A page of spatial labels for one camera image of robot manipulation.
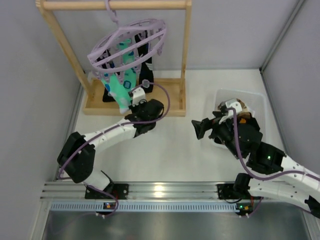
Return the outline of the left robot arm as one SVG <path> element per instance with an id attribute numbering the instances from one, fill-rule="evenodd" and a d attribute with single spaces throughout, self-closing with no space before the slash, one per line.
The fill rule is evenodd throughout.
<path id="1" fill-rule="evenodd" d="M 74 183 L 83 183 L 98 196 L 109 197 L 114 182 L 97 168 L 96 155 L 153 130 L 163 112 L 164 105 L 160 101 L 142 100 L 130 114 L 109 127 L 87 134 L 73 132 L 57 157 L 60 170 L 65 171 Z"/>

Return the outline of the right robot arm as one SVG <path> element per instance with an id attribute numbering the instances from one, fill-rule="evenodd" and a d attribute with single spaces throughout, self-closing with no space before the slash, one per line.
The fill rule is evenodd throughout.
<path id="1" fill-rule="evenodd" d="M 209 138 L 225 145 L 240 161 L 244 172 L 233 184 L 241 196 L 280 200 L 295 205 L 316 218 L 320 216 L 320 176 L 294 161 L 279 148 L 262 141 L 257 120 L 250 113 L 238 114 L 220 123 L 213 119 L 192 120 L 197 139 L 207 131 Z"/>

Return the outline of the brown striped sock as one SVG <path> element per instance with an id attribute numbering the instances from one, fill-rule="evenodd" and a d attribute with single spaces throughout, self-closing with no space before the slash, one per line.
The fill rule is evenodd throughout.
<path id="1" fill-rule="evenodd" d="M 237 100 L 240 102 L 242 106 L 242 112 L 237 114 L 237 117 L 244 118 L 244 119 L 249 119 L 251 117 L 255 116 L 255 111 L 252 110 L 249 106 L 247 106 L 243 101 L 237 98 Z"/>

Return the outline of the purple round clip hanger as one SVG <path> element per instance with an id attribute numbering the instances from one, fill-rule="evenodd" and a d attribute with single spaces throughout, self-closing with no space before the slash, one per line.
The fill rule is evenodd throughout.
<path id="1" fill-rule="evenodd" d="M 102 38 L 87 55 L 93 68 L 92 74 L 103 83 L 109 83 L 111 76 L 120 83 L 125 71 L 135 74 L 141 71 L 142 63 L 154 55 L 162 54 L 167 36 L 164 20 L 147 18 L 126 25 L 119 25 L 119 19 L 106 0 L 106 10 L 117 29 Z"/>

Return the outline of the mint green patterned sock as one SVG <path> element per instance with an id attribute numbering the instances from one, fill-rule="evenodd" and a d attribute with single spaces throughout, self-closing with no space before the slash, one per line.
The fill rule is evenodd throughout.
<path id="1" fill-rule="evenodd" d="M 125 72 L 117 73 L 104 73 L 101 79 L 105 89 L 111 95 L 111 97 L 117 102 L 119 106 L 119 112 L 124 114 L 129 110 L 131 103 L 131 97 L 129 91 L 124 86 L 124 74 Z"/>

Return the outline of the black blue grey sock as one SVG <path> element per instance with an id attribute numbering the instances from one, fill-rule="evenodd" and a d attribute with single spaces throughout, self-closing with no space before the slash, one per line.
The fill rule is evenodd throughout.
<path id="1" fill-rule="evenodd" d="M 141 45 L 137 48 L 138 55 L 145 56 L 149 51 L 149 44 L 146 43 Z M 154 82 L 154 74 L 153 74 L 153 61 L 152 57 L 148 58 L 141 64 L 141 69 L 139 73 L 139 84 L 143 85 L 142 88 L 144 89 L 145 93 L 151 93 L 153 91 L 153 85 L 147 84 L 147 81 L 150 83 Z"/>

